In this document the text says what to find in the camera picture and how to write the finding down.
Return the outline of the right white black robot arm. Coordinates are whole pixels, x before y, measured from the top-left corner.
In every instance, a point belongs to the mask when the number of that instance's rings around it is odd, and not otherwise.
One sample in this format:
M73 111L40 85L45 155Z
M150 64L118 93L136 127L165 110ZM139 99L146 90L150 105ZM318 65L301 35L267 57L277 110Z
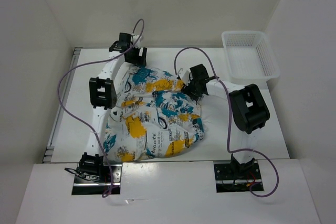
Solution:
M266 122L270 112L256 84L243 86L222 81L209 76L203 64L181 68L177 77L182 80L181 92L198 102L204 95L212 95L228 102L231 122L238 128L237 140L239 149L231 153L230 172L234 179L243 178L254 165L253 150L257 144L257 136Z

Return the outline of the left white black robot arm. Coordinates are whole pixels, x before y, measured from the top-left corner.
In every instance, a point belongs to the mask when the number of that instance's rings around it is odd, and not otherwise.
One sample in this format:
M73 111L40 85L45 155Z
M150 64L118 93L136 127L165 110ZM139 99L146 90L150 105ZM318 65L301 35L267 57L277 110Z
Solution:
M109 173L104 169L103 142L106 123L111 110L117 104L117 93L114 80L121 66L127 62L134 65L146 65L147 48L141 48L142 36L120 33L119 39L109 48L109 56L102 71L97 77L89 80L90 103L93 106L93 129L90 132L87 146L79 162L79 170L93 182L104 179Z

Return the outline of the printed white teal yellow shorts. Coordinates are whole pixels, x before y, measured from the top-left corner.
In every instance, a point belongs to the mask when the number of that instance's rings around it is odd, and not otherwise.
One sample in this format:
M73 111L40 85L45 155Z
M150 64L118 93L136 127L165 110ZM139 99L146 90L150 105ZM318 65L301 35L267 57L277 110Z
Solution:
M182 80L158 68L127 69L105 129L103 149L109 161L169 158L204 139L201 105L182 87Z

